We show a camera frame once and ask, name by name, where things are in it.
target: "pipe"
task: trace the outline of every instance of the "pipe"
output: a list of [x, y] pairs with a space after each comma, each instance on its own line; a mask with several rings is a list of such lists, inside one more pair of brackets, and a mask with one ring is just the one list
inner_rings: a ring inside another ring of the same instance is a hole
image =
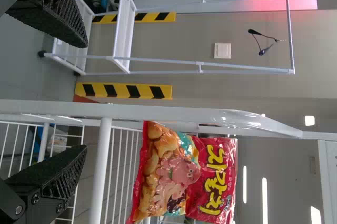
[[112, 118], [104, 117], [101, 119], [100, 136], [98, 138], [97, 144], [97, 155], [95, 162], [89, 224], [97, 224], [101, 222], [105, 174], [111, 134], [111, 123]]
[[37, 162], [42, 162], [44, 160], [48, 140], [48, 131], [49, 131], [49, 123], [45, 123], [43, 126], [43, 133], [41, 137], [40, 151], [38, 152]]

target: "wire mesh panel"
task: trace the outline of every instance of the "wire mesh panel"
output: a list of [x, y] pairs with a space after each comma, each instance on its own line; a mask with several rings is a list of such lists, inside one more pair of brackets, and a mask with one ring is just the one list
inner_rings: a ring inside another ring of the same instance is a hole
[[101, 223], [125, 223], [139, 164], [140, 130], [112, 128]]
[[6, 179], [37, 160], [33, 153], [41, 125], [0, 121], [0, 177]]
[[[82, 145], [83, 144], [83, 138], [84, 138], [84, 130], [85, 130], [85, 126], [82, 127], [75, 127], [75, 128], [80, 128], [80, 135], [70, 135], [70, 134], [57, 134], [56, 130], [57, 130], [57, 125], [54, 125], [54, 130], [53, 130], [53, 134], [52, 134], [52, 143], [51, 143], [51, 151], [50, 151], [50, 157], [52, 157], [54, 155], [54, 152], [60, 152], [65, 150], [66, 148], [71, 148], [72, 146], [75, 145]], [[58, 145], [55, 144], [55, 137], [57, 136], [62, 136], [62, 137], [67, 137], [67, 145]], [[77, 192], [78, 192], [78, 186], [76, 186], [75, 189], [75, 193], [73, 195], [73, 198], [71, 200], [71, 202], [69, 203], [68, 208], [58, 217], [55, 219], [55, 224], [62, 224], [64, 222], [68, 222], [73, 224], [74, 223], [74, 219], [75, 219], [75, 210], [76, 210], [76, 202], [77, 202]]]

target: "warning tape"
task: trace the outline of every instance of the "warning tape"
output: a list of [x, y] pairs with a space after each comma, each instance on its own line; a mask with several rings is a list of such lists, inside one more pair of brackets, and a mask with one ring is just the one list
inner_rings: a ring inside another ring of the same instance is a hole
[[[137, 13], [135, 23], [171, 23], [175, 22], [176, 12]], [[109, 24], [117, 22], [117, 14], [95, 16], [94, 24]]]
[[75, 94], [81, 97], [172, 99], [172, 86], [118, 83], [76, 83]]

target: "chip bag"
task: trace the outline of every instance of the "chip bag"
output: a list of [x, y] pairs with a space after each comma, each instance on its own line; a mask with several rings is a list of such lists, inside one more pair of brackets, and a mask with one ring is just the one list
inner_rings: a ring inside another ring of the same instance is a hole
[[191, 137], [145, 121], [127, 223], [184, 214], [229, 223], [235, 204], [235, 161], [236, 139]]

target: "black cable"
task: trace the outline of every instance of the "black cable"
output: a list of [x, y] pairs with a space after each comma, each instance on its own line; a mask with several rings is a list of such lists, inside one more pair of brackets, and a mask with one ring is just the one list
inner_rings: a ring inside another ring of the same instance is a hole
[[257, 42], [257, 45], [259, 46], [259, 50], [261, 51], [261, 47], [260, 47], [259, 42], [257, 41], [256, 37], [253, 34], [252, 34], [252, 36], [254, 37], [255, 41]]
[[275, 37], [265, 36], [265, 35], [263, 35], [263, 34], [261, 34], [261, 36], [264, 36], [264, 37], [266, 37], [266, 38], [273, 39], [273, 40], [275, 40], [276, 43], [278, 43], [278, 42], [280, 41], [280, 40], [276, 39]]

